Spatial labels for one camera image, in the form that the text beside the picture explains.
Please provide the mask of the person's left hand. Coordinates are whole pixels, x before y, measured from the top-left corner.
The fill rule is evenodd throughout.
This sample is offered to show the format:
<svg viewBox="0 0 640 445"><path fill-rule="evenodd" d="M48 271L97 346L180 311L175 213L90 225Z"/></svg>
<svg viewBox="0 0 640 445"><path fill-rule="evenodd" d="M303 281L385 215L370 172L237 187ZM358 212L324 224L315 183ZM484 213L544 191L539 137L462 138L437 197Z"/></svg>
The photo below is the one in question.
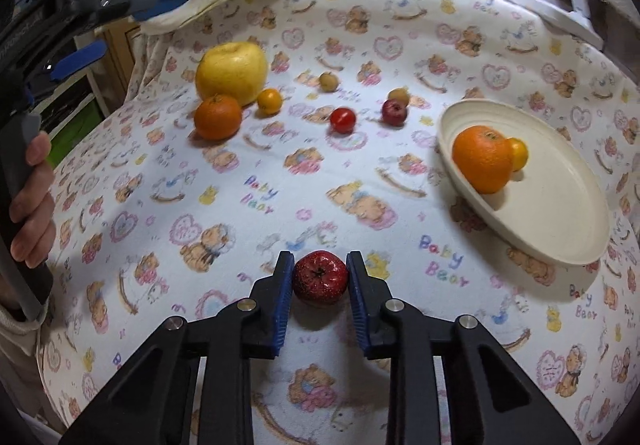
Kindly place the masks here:
<svg viewBox="0 0 640 445"><path fill-rule="evenodd" d="M11 243L11 254L15 261L25 263L29 269L47 260L55 241L55 203L50 193L54 173L47 161L50 150L47 133L40 132L29 143L25 159L32 173L10 207L11 221L21 225Z"/></svg>

